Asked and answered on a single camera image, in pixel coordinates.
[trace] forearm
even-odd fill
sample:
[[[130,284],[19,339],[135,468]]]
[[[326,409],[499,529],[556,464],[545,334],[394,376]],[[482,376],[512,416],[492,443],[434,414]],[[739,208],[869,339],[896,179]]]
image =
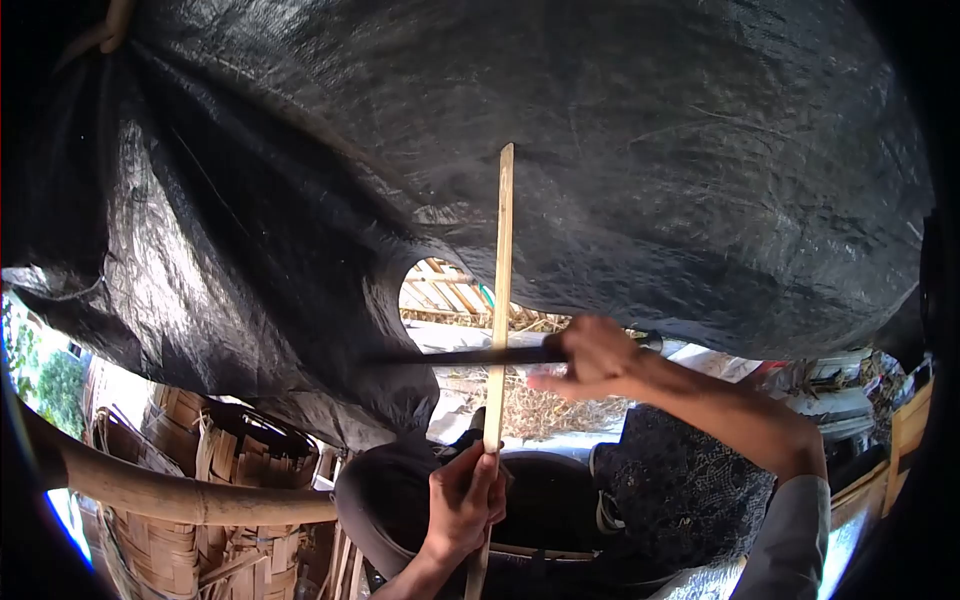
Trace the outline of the forearm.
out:
[[[437,595],[459,561],[420,552],[405,569],[371,596],[376,600],[429,600]]]
[[[710,434],[781,482],[809,473],[827,478],[816,425],[768,396],[652,352],[638,356],[623,386],[624,396],[657,406]]]

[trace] bamboo basket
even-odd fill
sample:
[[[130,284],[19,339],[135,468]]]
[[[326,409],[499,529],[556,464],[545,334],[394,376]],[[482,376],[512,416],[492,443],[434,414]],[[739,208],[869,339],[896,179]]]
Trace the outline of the bamboo basket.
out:
[[[309,490],[320,457],[296,429],[235,404],[211,404],[200,420],[197,479],[238,486]],[[301,523],[200,526],[202,598],[293,600]]]
[[[92,438],[95,447],[111,456],[183,476],[169,458],[109,408],[97,411]],[[200,566],[195,525],[98,506],[104,558],[124,600],[197,597]]]
[[[143,434],[187,477],[196,474],[200,413],[206,405],[199,394],[157,384],[143,417]]]

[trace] tree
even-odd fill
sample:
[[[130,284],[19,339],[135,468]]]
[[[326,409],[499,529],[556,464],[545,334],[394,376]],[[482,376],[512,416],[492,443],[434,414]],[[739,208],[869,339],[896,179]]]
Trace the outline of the tree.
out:
[[[36,344],[39,342],[39,336],[36,335],[33,328],[25,323],[19,324],[16,328],[16,335],[13,334],[13,303],[6,297],[3,297],[3,346],[7,351],[7,364],[10,373],[19,372],[24,367],[37,367]],[[26,400],[28,396],[36,394],[36,388],[30,377],[19,375],[12,380],[16,393],[22,399]]]
[[[62,350],[51,354],[36,384],[40,414],[49,415],[58,429],[79,439],[84,432],[83,394],[84,365]]]

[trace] sleeve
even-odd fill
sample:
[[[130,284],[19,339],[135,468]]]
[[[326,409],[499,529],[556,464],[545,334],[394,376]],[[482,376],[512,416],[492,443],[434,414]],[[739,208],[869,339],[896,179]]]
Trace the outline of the sleeve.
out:
[[[756,535],[731,600],[814,600],[824,574],[830,489],[817,475],[784,483]]]

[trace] black plastic sheet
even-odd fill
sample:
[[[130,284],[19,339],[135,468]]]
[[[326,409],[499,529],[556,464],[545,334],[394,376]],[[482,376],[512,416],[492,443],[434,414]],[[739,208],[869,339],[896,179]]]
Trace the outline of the black plastic sheet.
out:
[[[932,206],[891,65],[827,0],[141,3],[38,102],[13,153],[5,119],[4,280],[352,447],[426,424],[429,371],[358,359],[410,344],[417,258],[492,283],[507,142],[514,301],[749,358],[870,339]]]

